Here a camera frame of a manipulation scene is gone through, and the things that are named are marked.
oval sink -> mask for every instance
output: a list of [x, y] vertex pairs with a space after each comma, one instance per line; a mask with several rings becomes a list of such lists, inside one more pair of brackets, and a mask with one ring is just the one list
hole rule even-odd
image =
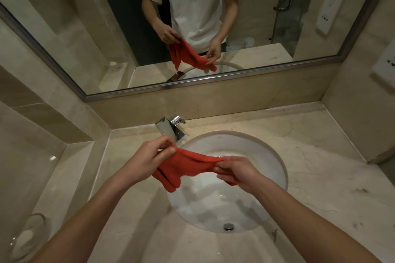
[[213, 74], [220, 74], [220, 73], [226, 73], [226, 72], [232, 72], [232, 71], [238, 71], [241, 70], [238, 66], [234, 64], [228, 64], [228, 63], [222, 63], [222, 64], [215, 64], [217, 67], [217, 71], [213, 72], [210, 70], [199, 70], [199, 69], [191, 69], [187, 72], [185, 72], [185, 75], [182, 76], [180, 79], [187, 79], [187, 78], [195, 78], [195, 77], [201, 77], [201, 76], [207, 76], [207, 75], [213, 75]]
[[[214, 131], [187, 141], [182, 148], [208, 156], [247, 157], [259, 172], [282, 188], [287, 187], [284, 162], [268, 144], [253, 136], [236, 131]], [[207, 231], [244, 232], [270, 218], [255, 197], [219, 180], [215, 173], [183, 176], [180, 188], [167, 193], [167, 197], [183, 219]]]

chrome faucet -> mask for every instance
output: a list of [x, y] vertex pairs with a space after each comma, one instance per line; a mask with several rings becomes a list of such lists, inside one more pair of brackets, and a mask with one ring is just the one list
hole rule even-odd
[[170, 121], [165, 117], [161, 118], [160, 121], [155, 123], [155, 126], [158, 128], [161, 135], [172, 137], [178, 146], [186, 137], [185, 133], [177, 127], [181, 123], [185, 124], [185, 121], [180, 118], [179, 115], [175, 115]]

white outlet plate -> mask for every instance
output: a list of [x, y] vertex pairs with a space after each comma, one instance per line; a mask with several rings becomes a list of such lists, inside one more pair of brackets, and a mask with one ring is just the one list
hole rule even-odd
[[324, 35], [329, 34], [342, 3], [343, 0], [324, 0], [316, 24]]
[[395, 88], [395, 38], [381, 54], [372, 70]]

metal mirror frame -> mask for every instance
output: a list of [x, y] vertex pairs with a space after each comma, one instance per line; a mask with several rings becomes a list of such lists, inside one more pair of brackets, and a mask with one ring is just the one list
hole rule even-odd
[[309, 59], [304, 61], [287, 62], [272, 66], [251, 68], [239, 71], [233, 71], [222, 74], [214, 74], [197, 78], [177, 80], [171, 83], [157, 83], [117, 91], [102, 92], [93, 95], [87, 95], [77, 85], [77, 83], [66, 74], [62, 67], [52, 58], [52, 56], [41, 46], [39, 42], [19, 23], [19, 21], [0, 3], [0, 18], [37, 54], [46, 65], [84, 102], [105, 100], [121, 96], [142, 94], [145, 92], [162, 91], [178, 87], [210, 83], [215, 81], [229, 80], [254, 75], [262, 75], [285, 70], [294, 70], [297, 68], [306, 68], [320, 66], [331, 63], [343, 62], [348, 53], [351, 51], [363, 28], [369, 20], [380, 0], [366, 0], [363, 4], [356, 20], [354, 21], [346, 39], [344, 40], [338, 54], [333, 56]]

person's left hand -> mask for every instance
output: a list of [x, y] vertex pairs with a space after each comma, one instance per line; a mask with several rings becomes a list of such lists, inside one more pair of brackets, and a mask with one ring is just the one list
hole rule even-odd
[[208, 58], [209, 62], [206, 65], [213, 64], [218, 59], [220, 59], [220, 57], [221, 57], [221, 45], [222, 45], [222, 41], [221, 40], [219, 40], [217, 38], [213, 38], [211, 40], [209, 51], [206, 54], [206, 57]]
[[144, 142], [132, 158], [117, 172], [118, 179], [127, 188], [147, 179], [162, 161], [176, 152], [176, 148], [167, 148], [168, 146], [175, 146], [175, 141], [167, 135]]

